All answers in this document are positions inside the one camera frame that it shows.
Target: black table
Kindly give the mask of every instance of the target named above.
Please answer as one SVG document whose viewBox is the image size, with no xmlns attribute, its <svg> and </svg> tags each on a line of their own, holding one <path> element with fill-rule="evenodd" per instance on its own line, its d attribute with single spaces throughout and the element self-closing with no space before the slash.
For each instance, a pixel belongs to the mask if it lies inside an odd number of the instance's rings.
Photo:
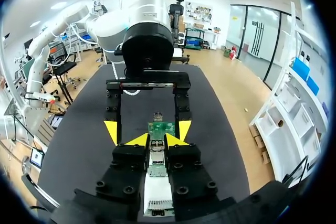
<svg viewBox="0 0 336 224">
<path fill-rule="evenodd" d="M 116 65 L 123 76 L 124 65 Z M 235 136 L 214 90 L 201 69 L 175 65 L 171 70 L 189 74 L 190 108 L 193 122 L 186 141 L 196 143 L 202 163 L 218 185 L 218 197 L 246 198 L 249 184 Z M 106 109 L 106 80 L 114 79 L 111 65 L 102 66 L 69 107 L 43 161 L 39 186 L 60 204 L 72 199 L 74 189 L 95 194 L 96 181 L 108 169 L 114 144 L 103 122 Z M 128 142 L 148 130 L 154 112 L 164 121 L 174 122 L 171 88 L 141 91 L 122 96 L 122 139 Z"/>
</svg>

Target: green circuit board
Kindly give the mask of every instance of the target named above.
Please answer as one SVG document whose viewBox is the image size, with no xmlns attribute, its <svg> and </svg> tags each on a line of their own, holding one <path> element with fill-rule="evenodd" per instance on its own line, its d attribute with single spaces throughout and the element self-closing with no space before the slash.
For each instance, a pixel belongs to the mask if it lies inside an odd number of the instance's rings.
<svg viewBox="0 0 336 224">
<path fill-rule="evenodd" d="M 148 133 L 151 140 L 163 140 L 166 133 L 175 136 L 175 124 L 168 122 L 148 123 Z"/>
</svg>

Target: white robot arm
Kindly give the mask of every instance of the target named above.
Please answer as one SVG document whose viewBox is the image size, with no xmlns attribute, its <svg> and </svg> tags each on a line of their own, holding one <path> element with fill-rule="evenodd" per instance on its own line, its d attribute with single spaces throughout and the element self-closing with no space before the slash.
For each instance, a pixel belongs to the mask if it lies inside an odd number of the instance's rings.
<svg viewBox="0 0 336 224">
<path fill-rule="evenodd" d="M 50 54 L 48 44 L 73 22 L 76 22 L 79 28 L 87 30 L 111 61 L 113 61 L 115 48 L 124 42 L 122 50 L 128 70 L 135 72 L 135 70 L 151 68 L 148 64 L 152 62 L 156 63 L 155 68 L 162 70 L 169 68 L 174 49 L 169 16 L 163 0 L 139 0 L 130 10 L 117 10 L 101 17 L 91 14 L 83 4 L 66 8 L 61 12 L 58 21 L 44 30 L 29 46 L 28 55 L 35 61 L 28 77 L 26 97 L 28 100 L 22 100 L 18 95 L 13 95 L 19 108 L 16 114 L 32 135 L 37 133 L 48 111 L 42 99 L 29 99 L 41 92 L 43 71 Z M 152 60 L 152 57 L 157 55 L 158 49 L 162 51 L 160 60 Z M 0 140 L 13 139 L 15 136 L 29 144 L 33 141 L 33 137 L 27 134 L 24 127 L 18 123 L 15 124 L 13 116 L 0 116 Z"/>
</svg>

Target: wooden floor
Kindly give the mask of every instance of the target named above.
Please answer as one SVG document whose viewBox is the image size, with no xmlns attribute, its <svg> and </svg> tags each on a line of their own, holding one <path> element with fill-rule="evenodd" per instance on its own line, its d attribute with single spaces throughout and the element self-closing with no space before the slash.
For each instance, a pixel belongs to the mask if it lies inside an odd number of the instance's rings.
<svg viewBox="0 0 336 224">
<path fill-rule="evenodd" d="M 186 50 L 185 54 L 191 55 L 190 64 L 198 65 L 202 69 L 222 104 L 244 160 L 250 193 L 253 193 L 274 179 L 271 164 L 263 164 L 260 150 L 248 128 L 248 123 L 266 101 L 270 90 L 241 62 L 225 58 L 221 50 Z M 81 79 L 77 89 L 68 86 L 73 99 L 100 65 L 96 62 L 99 56 L 93 51 L 83 52 L 81 57 L 82 62 L 79 62 L 69 72 L 70 77 Z M 45 88 L 47 91 L 52 91 L 58 86 L 55 80 L 51 80 Z M 65 99 L 62 95 L 60 96 L 62 98 L 60 104 L 65 106 Z M 4 141 L 4 143 L 7 147 L 10 146 L 9 141 Z M 30 150 L 17 143 L 13 148 L 13 153 L 19 160 L 22 160 L 24 155 L 30 154 Z M 29 205 L 35 205 L 36 200 L 21 182 L 21 164 L 14 158 L 9 160 L 8 153 L 2 147 L 0 147 L 0 162 L 8 171 L 14 188 Z M 36 171 L 32 172 L 32 179 L 37 182 L 38 173 Z"/>
</svg>

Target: red fire extinguisher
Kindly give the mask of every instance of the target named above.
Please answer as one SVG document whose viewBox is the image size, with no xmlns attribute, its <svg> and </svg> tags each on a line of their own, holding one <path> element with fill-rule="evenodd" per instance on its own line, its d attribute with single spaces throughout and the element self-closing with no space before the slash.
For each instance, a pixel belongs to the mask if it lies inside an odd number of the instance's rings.
<svg viewBox="0 0 336 224">
<path fill-rule="evenodd" d="M 236 58 L 236 55 L 237 55 L 237 48 L 233 46 L 231 52 L 229 53 L 229 58 L 231 60 L 234 60 Z"/>
</svg>

